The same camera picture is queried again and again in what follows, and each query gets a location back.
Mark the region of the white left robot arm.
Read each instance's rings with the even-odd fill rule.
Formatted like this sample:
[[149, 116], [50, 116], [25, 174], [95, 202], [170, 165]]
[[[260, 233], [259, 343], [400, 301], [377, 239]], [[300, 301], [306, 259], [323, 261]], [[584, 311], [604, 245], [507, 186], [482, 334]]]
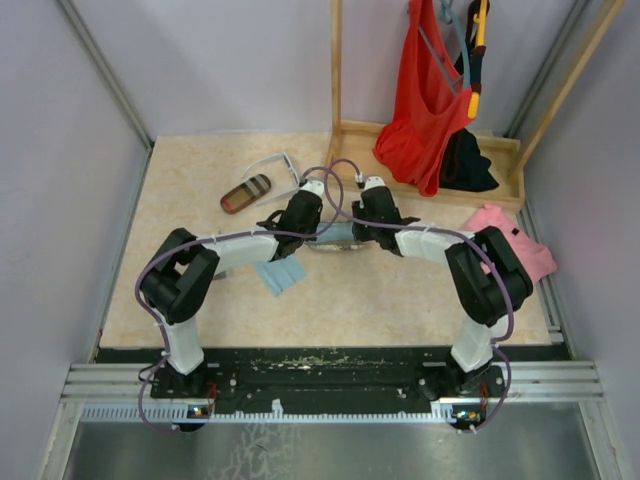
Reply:
[[184, 395], [201, 394], [208, 384], [202, 367], [196, 314], [213, 278], [231, 269], [276, 262], [293, 255], [315, 236], [324, 187], [309, 181], [283, 211], [242, 232], [198, 237], [177, 228], [166, 237], [135, 284], [136, 299], [160, 325], [165, 356], [175, 370], [172, 383]]

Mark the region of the map print glasses case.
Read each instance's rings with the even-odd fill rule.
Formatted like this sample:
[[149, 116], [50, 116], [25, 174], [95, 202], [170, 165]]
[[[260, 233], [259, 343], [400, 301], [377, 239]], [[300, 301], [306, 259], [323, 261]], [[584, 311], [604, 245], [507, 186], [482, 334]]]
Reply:
[[319, 252], [353, 252], [369, 246], [355, 238], [353, 223], [350, 221], [320, 222], [317, 236], [307, 239], [304, 244]]

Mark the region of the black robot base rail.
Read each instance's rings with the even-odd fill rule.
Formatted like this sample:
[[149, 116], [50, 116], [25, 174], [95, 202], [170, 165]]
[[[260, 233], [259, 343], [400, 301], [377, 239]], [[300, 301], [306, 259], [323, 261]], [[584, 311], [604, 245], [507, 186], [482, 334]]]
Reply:
[[566, 347], [506, 346], [476, 374], [458, 372], [445, 347], [208, 348], [202, 366], [181, 376], [160, 365], [157, 348], [102, 348], [99, 365], [133, 366], [153, 399], [201, 399], [217, 414], [428, 413], [446, 398], [499, 399], [514, 390], [522, 364], [541, 373], [568, 361]]

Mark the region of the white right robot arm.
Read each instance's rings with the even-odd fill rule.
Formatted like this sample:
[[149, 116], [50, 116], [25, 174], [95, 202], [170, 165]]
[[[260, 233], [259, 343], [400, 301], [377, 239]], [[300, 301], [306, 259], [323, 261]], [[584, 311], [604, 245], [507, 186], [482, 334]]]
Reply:
[[530, 276], [498, 228], [462, 232], [428, 226], [400, 214], [381, 178], [359, 186], [360, 199], [352, 203], [357, 240], [449, 268], [467, 319], [451, 348], [446, 380], [454, 393], [470, 395], [482, 383], [493, 346], [513, 333], [515, 311], [533, 293]]

